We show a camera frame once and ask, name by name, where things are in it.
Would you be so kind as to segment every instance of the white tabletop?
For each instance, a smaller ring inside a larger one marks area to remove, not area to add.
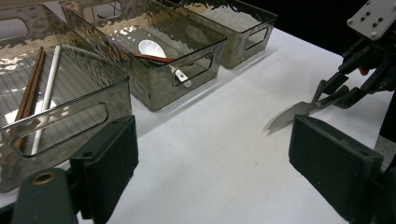
[[[310,101],[341,56],[275,29],[267,49],[159,112],[135,98],[139,164],[110,223],[346,223],[289,163],[291,126],[267,127]],[[366,79],[354,72],[346,83]],[[374,148],[391,92],[312,116]],[[0,195],[0,205],[15,192]]]

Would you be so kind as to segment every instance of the white spoon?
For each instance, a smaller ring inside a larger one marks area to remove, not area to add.
[[[166,58],[165,52],[163,52],[163,49],[159,44],[152,40],[142,40],[139,43],[139,51],[142,54],[147,54],[147,55],[152,55],[156,57],[161,57],[161,58]],[[185,80],[189,79],[186,75],[184,75],[183,72],[180,70],[176,70],[175,75],[177,76],[178,80],[180,82],[184,82]],[[190,87],[191,86],[191,81],[186,81],[184,83],[185,87]]]

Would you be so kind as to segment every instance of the textured plastic bin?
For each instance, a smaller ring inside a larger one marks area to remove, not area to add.
[[[148,109],[159,110],[217,76],[224,35],[153,0],[116,1],[120,15],[105,19],[84,13],[114,2],[63,1],[61,6],[67,23],[99,54],[130,73],[131,93]],[[136,58],[138,44],[145,39],[157,42],[166,57],[175,60],[156,64]],[[180,80],[177,70],[188,79]]]
[[[221,65],[234,68],[267,46],[277,15],[237,0],[158,2],[227,36]]]
[[[29,174],[67,160],[109,121],[132,114],[129,76],[86,51],[93,51],[91,45],[48,8],[37,5],[0,9],[0,24],[5,25],[0,29],[7,28],[10,22],[21,25],[25,33],[0,40],[1,193],[15,189]],[[41,109],[57,45],[61,45],[61,56],[51,92],[52,107],[15,121],[37,52],[43,47],[47,57],[36,104],[36,109]],[[37,130],[42,130],[42,135],[38,151],[33,154]],[[23,137],[24,147],[18,148],[16,142]]]

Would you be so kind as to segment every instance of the metal knife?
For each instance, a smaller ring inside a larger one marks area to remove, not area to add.
[[[328,105],[331,105],[332,103],[334,103],[335,101],[337,101],[338,99],[343,97],[348,92],[349,92],[349,88],[347,86],[342,86],[334,94],[329,95],[328,97],[323,98],[321,100],[316,101],[319,97],[319,95],[316,95],[314,97],[314,100],[311,103],[300,102],[300,103],[292,106],[290,109],[286,110],[279,116],[277,116],[277,118],[274,119],[274,121],[268,127],[268,130],[273,130],[274,128],[288,124],[289,122],[293,121],[294,116],[296,114],[309,115],[309,113],[311,113],[312,111],[314,111],[316,109],[320,109],[320,108],[326,107]]]

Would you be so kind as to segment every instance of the bolt hole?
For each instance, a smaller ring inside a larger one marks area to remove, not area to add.
[[[49,183],[51,180],[55,178],[55,173],[47,172],[36,176],[33,179],[33,184],[35,185],[44,185]]]

